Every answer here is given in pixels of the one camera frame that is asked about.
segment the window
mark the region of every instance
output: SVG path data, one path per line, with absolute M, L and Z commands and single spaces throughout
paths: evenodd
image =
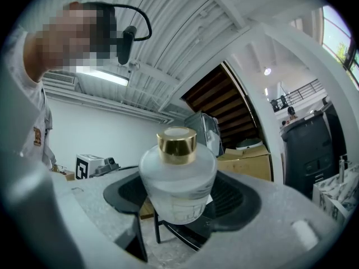
M 359 90 L 359 52 L 349 28 L 330 6 L 323 7 L 323 48 L 339 62 Z

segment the gold bottle cap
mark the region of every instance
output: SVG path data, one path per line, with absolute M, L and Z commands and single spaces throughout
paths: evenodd
M 197 133 L 185 127 L 171 127 L 157 134 L 159 155 L 168 164 L 189 164 L 196 159 Z

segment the white bottle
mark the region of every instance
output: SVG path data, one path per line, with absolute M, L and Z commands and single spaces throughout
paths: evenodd
M 217 160 L 196 132 L 172 127 L 157 134 L 158 145 L 140 160 L 140 176 L 158 215 L 188 224 L 204 211 L 217 172 Z

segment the fluorescent light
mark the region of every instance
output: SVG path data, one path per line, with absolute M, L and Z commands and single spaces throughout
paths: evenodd
M 264 70 L 264 75 L 268 76 L 271 73 L 271 69 L 267 68 Z
M 93 76 L 96 78 L 101 78 L 113 83 L 117 83 L 122 86 L 128 85 L 128 78 L 115 75 L 114 73 L 109 73 L 106 71 L 97 71 L 95 69 L 91 69 L 90 67 L 76 66 L 76 73 L 86 74 L 89 76 Z

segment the staircase railing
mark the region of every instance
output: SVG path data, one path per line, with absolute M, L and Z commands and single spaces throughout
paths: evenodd
M 274 112 L 294 105 L 295 103 L 306 99 L 316 92 L 324 89 L 322 84 L 317 80 L 300 87 L 286 96 L 281 96 L 279 99 L 272 100 L 271 103 Z

